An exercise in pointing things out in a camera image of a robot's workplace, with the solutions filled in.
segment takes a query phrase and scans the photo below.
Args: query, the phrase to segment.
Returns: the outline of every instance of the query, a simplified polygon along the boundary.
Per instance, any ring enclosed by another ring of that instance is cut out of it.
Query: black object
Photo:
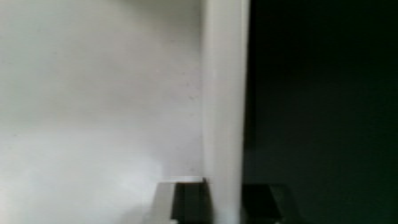
[[[177,224],[211,224],[211,200],[205,182],[177,183],[172,219],[177,220]]]
[[[273,224],[282,221],[277,201],[266,184],[243,185],[241,203],[246,224]]]

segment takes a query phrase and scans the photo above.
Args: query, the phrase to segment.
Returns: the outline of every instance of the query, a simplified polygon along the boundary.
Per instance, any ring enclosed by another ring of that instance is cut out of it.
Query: white wall
[[[202,175],[198,13],[0,1],[1,224],[136,224],[159,179]]]
[[[214,223],[239,223],[248,0],[205,1],[204,174]]]

